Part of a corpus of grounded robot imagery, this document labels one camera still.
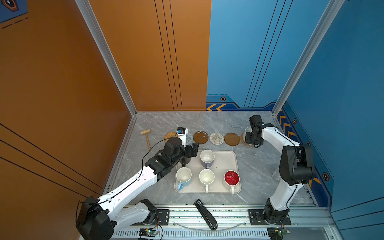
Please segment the black mug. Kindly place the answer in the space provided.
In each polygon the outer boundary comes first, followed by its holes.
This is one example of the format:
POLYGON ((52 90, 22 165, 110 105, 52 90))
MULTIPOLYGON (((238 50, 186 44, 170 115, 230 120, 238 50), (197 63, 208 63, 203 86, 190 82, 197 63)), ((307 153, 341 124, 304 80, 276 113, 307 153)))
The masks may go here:
POLYGON ((187 164, 190 163, 190 161, 191 161, 191 158, 187 158, 187 157, 183 156, 180 158, 179 163, 184 168, 184 167, 186 167, 187 164))

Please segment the clear glass round coaster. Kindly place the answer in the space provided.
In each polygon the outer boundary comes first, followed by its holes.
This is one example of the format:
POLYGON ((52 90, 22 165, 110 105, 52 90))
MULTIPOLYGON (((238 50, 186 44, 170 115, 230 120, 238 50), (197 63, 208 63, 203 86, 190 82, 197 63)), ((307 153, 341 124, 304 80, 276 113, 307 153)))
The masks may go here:
POLYGON ((192 145, 194 142, 193 135, 190 133, 187 133, 186 135, 186 145, 192 145))

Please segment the dark brown round wooden coaster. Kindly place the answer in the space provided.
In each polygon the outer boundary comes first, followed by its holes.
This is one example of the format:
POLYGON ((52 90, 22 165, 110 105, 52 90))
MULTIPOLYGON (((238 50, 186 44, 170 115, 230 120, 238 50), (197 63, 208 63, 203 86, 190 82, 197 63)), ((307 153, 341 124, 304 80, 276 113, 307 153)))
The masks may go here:
POLYGON ((235 133, 227 133, 224 136, 225 143, 229 146, 237 146, 240 143, 240 137, 235 133))

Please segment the light blue mug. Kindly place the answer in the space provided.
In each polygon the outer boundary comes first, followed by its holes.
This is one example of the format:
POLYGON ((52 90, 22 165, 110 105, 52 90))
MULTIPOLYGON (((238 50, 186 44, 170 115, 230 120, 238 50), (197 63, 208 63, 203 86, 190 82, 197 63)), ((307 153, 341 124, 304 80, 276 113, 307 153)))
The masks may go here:
POLYGON ((184 187, 187 187, 191 184, 192 171, 187 167, 182 167, 177 171, 176 179, 179 182, 177 184, 177 191, 181 191, 184 187))

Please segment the woven rattan round coaster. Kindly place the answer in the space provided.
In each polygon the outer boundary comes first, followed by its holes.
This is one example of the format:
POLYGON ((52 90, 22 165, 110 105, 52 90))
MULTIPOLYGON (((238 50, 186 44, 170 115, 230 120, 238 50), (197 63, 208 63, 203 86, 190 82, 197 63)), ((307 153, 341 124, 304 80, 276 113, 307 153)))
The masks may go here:
POLYGON ((168 132, 164 136, 165 142, 167 142, 170 138, 176 137, 177 133, 176 132, 168 132))

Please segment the red mug white handle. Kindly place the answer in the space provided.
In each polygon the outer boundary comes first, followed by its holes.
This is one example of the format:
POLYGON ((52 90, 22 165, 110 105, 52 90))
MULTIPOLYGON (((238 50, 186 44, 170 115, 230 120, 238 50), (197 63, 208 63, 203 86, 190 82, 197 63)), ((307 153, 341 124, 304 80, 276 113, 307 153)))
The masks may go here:
POLYGON ((235 171, 227 171, 224 174, 223 185, 231 195, 235 194, 236 187, 240 183, 240 176, 235 171))

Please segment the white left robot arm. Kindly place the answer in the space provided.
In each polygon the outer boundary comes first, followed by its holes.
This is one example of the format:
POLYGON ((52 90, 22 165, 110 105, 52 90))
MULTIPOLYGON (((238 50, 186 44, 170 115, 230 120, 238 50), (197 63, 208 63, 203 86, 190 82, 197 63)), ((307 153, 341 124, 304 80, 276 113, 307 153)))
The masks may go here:
POLYGON ((145 189, 156 184, 183 160, 198 154, 198 143, 184 146, 183 141, 171 137, 164 148, 157 151, 133 177, 111 192, 98 198, 88 197, 77 208, 76 228, 85 240, 109 240, 118 229, 136 223, 151 223, 156 207, 147 199, 124 207, 145 189))

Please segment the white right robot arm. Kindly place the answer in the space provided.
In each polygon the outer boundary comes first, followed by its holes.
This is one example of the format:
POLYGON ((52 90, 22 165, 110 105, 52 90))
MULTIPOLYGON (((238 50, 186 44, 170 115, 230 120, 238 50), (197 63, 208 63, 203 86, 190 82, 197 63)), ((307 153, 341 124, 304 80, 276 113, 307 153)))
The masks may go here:
POLYGON ((260 115, 251 116, 249 122, 251 131, 244 133, 246 144, 258 148, 267 141, 281 153, 281 179, 261 216, 267 224, 279 224, 289 216, 289 205, 298 191, 315 177, 313 150, 309 145, 291 140, 276 126, 265 124, 260 115))

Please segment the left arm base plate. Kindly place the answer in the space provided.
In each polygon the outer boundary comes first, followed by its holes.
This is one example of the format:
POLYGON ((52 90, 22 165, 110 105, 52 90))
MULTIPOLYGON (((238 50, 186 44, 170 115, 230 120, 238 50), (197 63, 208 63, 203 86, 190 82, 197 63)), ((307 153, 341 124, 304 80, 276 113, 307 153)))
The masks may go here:
POLYGON ((169 209, 157 209, 153 219, 145 220, 142 223, 136 223, 134 226, 154 226, 159 223, 161 226, 167 226, 170 220, 169 209))

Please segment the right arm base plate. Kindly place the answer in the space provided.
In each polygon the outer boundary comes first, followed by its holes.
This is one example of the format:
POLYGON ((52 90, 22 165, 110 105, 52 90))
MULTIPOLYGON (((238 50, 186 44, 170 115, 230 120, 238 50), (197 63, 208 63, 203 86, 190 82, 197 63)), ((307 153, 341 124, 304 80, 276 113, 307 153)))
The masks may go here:
POLYGON ((249 213, 250 223, 252 226, 261 226, 261 225, 277 226, 281 224, 283 224, 284 226, 290 226, 292 224, 289 215, 286 215, 273 223, 272 221, 266 220, 264 210, 262 209, 249 209, 248 213, 249 213))

